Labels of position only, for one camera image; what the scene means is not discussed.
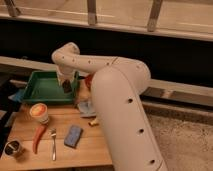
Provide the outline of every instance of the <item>metal can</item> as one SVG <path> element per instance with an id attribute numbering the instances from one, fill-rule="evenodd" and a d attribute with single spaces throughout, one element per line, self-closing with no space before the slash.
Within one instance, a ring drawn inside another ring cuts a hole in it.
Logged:
<path id="1" fill-rule="evenodd" d="M 18 157 L 19 155 L 22 154 L 23 148 L 21 146 L 20 141 L 18 140 L 9 141 L 5 145 L 4 152 L 8 156 Z"/>

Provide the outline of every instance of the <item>fork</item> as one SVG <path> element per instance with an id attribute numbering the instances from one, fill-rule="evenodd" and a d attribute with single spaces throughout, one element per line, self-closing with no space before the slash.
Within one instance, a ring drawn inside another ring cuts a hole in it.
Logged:
<path id="1" fill-rule="evenodd" d="M 52 148 L 52 160 L 56 160 L 56 145 L 55 145 L 55 138 L 56 138 L 56 129 L 51 130 L 51 137 L 53 139 L 53 148 Z"/>

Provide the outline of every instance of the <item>green tray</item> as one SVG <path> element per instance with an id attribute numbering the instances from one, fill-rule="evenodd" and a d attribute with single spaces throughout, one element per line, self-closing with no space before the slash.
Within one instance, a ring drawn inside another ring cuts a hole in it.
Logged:
<path id="1" fill-rule="evenodd" d="M 28 104 L 73 104 L 79 87 L 79 74 L 75 73 L 75 79 L 71 83 L 72 92 L 64 93 L 58 85 L 56 72 L 34 71 L 28 81 L 22 102 Z"/>

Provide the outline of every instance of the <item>small object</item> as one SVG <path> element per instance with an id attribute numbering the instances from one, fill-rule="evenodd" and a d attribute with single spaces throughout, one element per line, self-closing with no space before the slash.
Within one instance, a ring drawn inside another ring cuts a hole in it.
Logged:
<path id="1" fill-rule="evenodd" d="M 37 154 L 38 144 L 41 140 L 42 135 L 45 133 L 47 125 L 41 124 L 36 130 L 35 136 L 33 138 L 33 153 Z"/>
<path id="2" fill-rule="evenodd" d="M 79 90 L 76 96 L 76 104 L 87 101 L 91 98 L 91 92 L 87 88 L 84 79 L 79 80 Z"/>
<path id="3" fill-rule="evenodd" d="M 72 87 L 71 87 L 71 84 L 70 84 L 69 80 L 65 80 L 62 83 L 62 87 L 63 87 L 64 93 L 70 93 L 70 92 L 72 92 Z"/>
<path id="4" fill-rule="evenodd" d="M 85 84 L 89 89 L 91 89 L 91 83 L 92 83 L 93 76 L 94 76 L 94 74 L 89 74 L 84 79 Z"/>
<path id="5" fill-rule="evenodd" d="M 4 149 L 5 154 L 12 157 L 18 157 L 19 155 L 22 154 L 23 151 L 24 150 L 21 146 L 21 143 L 18 140 L 9 141 L 5 145 L 5 149 Z"/>
<path id="6" fill-rule="evenodd" d="M 70 130 L 64 139 L 64 144 L 66 146 L 76 148 L 78 141 L 80 140 L 81 134 L 83 132 L 83 129 L 80 128 L 79 126 L 72 125 L 70 127 Z"/>
<path id="7" fill-rule="evenodd" d="M 96 125 L 99 125 L 99 121 L 97 117 L 93 119 L 91 122 L 89 122 L 89 126 L 96 126 Z"/>
<path id="8" fill-rule="evenodd" d="M 77 104 L 82 118 L 96 116 L 95 109 L 92 106 L 92 101 L 82 101 Z"/>
<path id="9" fill-rule="evenodd" d="M 52 160 L 56 160 L 56 144 L 55 144 L 55 138 L 56 138 L 56 129 L 51 130 L 51 137 L 53 139 L 53 148 L 52 148 Z"/>
<path id="10" fill-rule="evenodd" d="M 47 106 L 44 103 L 37 103 L 30 109 L 30 116 L 41 124 L 46 124 L 49 121 Z"/>
<path id="11" fill-rule="evenodd" d="M 19 89 L 18 92 L 16 92 L 15 94 L 9 96 L 8 98 L 10 100 L 15 101 L 15 102 L 20 102 L 21 103 L 23 94 L 24 94 L 24 89 Z"/>

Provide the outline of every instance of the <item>paper cup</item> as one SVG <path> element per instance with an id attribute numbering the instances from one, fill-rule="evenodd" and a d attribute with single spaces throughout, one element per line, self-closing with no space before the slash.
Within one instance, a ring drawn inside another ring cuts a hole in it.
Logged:
<path id="1" fill-rule="evenodd" d="M 47 106 L 44 103 L 37 103 L 30 109 L 30 116 L 41 124 L 46 124 L 49 121 Z"/>

